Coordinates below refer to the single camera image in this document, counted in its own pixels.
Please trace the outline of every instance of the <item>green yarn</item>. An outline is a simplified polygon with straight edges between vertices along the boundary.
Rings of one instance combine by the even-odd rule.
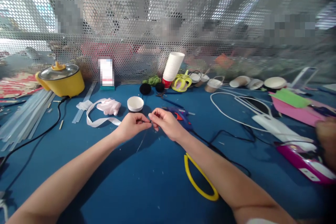
[[[143,80],[142,83],[148,83],[151,86],[155,86],[156,84],[161,82],[161,78],[159,78],[157,75],[154,77],[150,77],[148,80]]]

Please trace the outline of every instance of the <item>forearm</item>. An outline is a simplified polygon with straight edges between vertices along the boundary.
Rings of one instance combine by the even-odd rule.
[[[242,220],[239,217],[245,216],[247,211],[253,212],[254,208],[258,208],[258,210],[276,208],[286,218],[291,219],[261,187],[195,137],[188,133],[177,142],[199,165],[234,213],[239,212],[239,216],[236,216],[238,222]],[[245,208],[246,211],[241,215],[240,210],[242,208]]]
[[[25,201],[12,218],[23,213],[58,218],[98,166],[121,142],[112,133],[65,164]]]

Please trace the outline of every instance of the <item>white sleeve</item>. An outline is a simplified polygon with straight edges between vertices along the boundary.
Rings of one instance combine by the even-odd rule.
[[[265,219],[251,219],[246,224],[276,224],[276,223]]]

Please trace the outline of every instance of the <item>pink device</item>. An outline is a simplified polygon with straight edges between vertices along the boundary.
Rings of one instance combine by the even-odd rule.
[[[316,160],[305,158],[305,152],[297,145],[280,145],[276,149],[308,179],[318,184],[335,184],[336,175]]]

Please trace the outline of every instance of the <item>yellow cable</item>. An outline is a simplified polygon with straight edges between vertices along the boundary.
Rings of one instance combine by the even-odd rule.
[[[191,176],[190,170],[189,170],[188,158],[194,164],[194,166],[196,166],[196,168],[200,171],[200,173],[205,177],[205,179],[207,180],[207,182],[210,184],[211,188],[214,191],[213,195],[206,194],[195,183],[194,179]],[[186,153],[184,155],[184,167],[185,167],[185,170],[186,170],[185,172],[187,173],[187,176],[188,176],[191,184],[195,187],[195,189],[198,191],[199,194],[201,194],[204,198],[206,198],[208,200],[211,200],[211,201],[216,201],[216,200],[219,199],[219,195],[218,195],[217,190],[214,188],[214,186],[211,184],[211,182],[209,181],[209,179],[207,178],[207,176],[203,173],[203,171],[201,170],[201,168],[195,163],[195,161],[189,156],[188,153]]]

